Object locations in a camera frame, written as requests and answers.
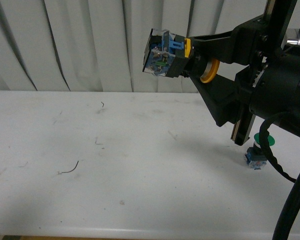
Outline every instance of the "white tabletop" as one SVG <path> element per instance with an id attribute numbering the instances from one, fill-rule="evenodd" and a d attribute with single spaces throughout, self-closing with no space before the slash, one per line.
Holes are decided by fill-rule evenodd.
<path id="1" fill-rule="evenodd" d="M 0 235 L 271 239 L 292 183 L 247 168 L 232 126 L 199 94 L 0 91 Z M 270 133 L 296 177 L 300 138 Z"/>

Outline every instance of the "curtain fold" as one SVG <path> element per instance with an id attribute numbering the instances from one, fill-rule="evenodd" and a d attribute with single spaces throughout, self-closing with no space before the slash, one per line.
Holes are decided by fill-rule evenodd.
<path id="1" fill-rule="evenodd" d="M 197 93 L 189 78 L 143 73 L 151 28 L 231 31 L 267 0 L 0 0 L 0 90 Z M 300 26 L 300 0 L 290 27 Z M 244 66 L 221 64 L 234 79 Z"/>

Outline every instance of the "black cable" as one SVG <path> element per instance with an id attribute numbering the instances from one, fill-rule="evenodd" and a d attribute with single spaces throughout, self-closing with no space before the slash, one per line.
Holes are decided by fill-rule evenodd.
<path id="1" fill-rule="evenodd" d="M 272 240 L 287 240 L 291 227 L 300 210 L 300 174 L 285 201 Z"/>
<path id="2" fill-rule="evenodd" d="M 286 179 L 288 179 L 291 182 L 295 182 L 296 179 L 293 177 L 290 177 L 289 174 L 287 174 L 282 166 L 278 163 L 277 158 L 273 155 L 268 137 L 269 137 L 269 132 L 268 129 L 269 127 L 277 120 L 281 120 L 283 117 L 289 116 L 291 113 L 284 111 L 284 112 L 279 112 L 271 117 L 267 118 L 266 120 L 263 121 L 263 123 L 260 126 L 260 131 L 259 131 L 259 142 L 260 142 L 260 147 L 261 150 L 266 157 L 266 159 L 269 161 L 269 163 L 274 167 L 275 170 L 277 170 L 282 176 L 284 176 Z"/>

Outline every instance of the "small blue object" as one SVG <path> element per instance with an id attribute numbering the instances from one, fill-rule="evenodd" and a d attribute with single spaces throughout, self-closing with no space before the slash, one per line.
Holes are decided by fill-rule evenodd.
<path id="1" fill-rule="evenodd" d="M 185 49 L 185 43 L 170 40 L 169 41 L 169 48 L 184 50 Z"/>
<path id="2" fill-rule="evenodd" d="M 256 153 L 253 147 L 248 148 L 245 157 L 246 164 L 254 170 L 260 170 L 267 164 L 265 155 Z"/>

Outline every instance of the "yellow bracket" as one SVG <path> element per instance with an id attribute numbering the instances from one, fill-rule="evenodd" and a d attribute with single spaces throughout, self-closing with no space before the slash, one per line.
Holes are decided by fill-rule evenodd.
<path id="1" fill-rule="evenodd" d="M 190 38 L 184 39 L 184 56 L 189 58 L 191 52 L 191 40 Z"/>

